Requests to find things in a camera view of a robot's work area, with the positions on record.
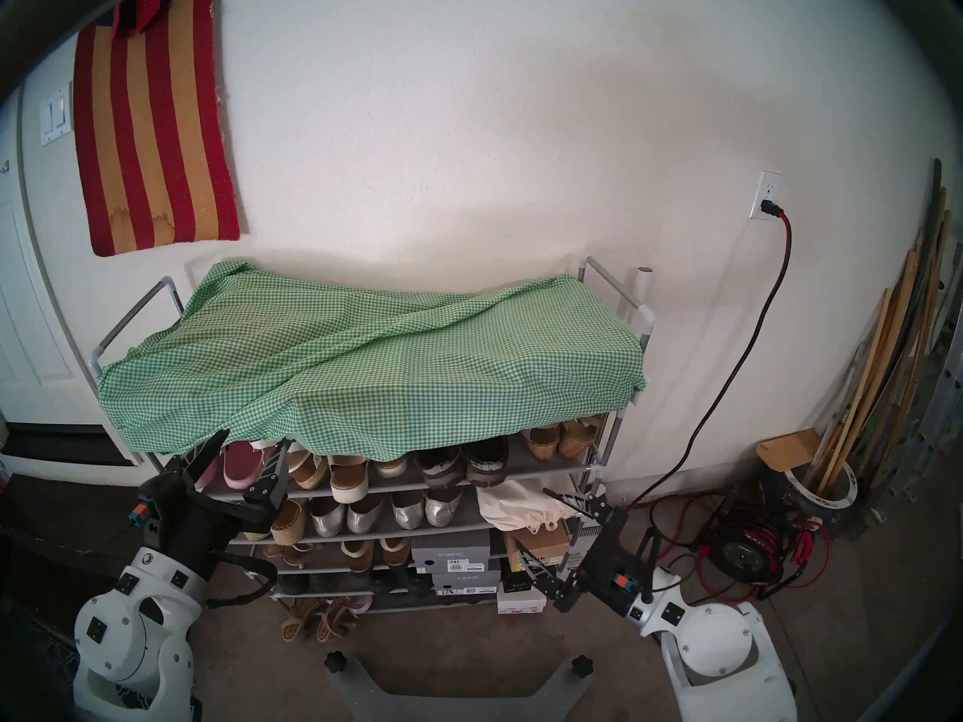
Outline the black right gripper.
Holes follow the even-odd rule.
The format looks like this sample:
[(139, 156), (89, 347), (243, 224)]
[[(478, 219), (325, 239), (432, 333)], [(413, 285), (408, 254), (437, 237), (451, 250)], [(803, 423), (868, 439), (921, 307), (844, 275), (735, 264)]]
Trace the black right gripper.
[(629, 617), (637, 599), (645, 605), (654, 600), (656, 556), (643, 551), (651, 534), (643, 538), (637, 552), (625, 549), (619, 537), (628, 520), (620, 507), (609, 507), (603, 499), (579, 492), (557, 492), (544, 487), (543, 493), (559, 503), (561, 523), (566, 529), (600, 528), (576, 570), (576, 579), (566, 554), (561, 564), (546, 566), (525, 546), (517, 545), (521, 566), (537, 591), (559, 613), (568, 613), (582, 594), (588, 594), (620, 617)]

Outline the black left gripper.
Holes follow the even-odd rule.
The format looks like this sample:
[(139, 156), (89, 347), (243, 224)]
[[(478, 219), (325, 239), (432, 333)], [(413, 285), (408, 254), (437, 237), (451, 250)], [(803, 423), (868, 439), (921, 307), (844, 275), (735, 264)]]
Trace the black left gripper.
[(229, 429), (222, 429), (167, 461), (167, 472), (138, 488), (138, 502), (146, 507), (143, 545), (171, 558), (210, 581), (229, 542), (241, 532), (266, 534), (275, 508), (286, 498), (293, 441), (284, 438), (261, 450), (257, 477), (243, 490), (243, 499), (227, 502), (196, 491), (222, 471)]

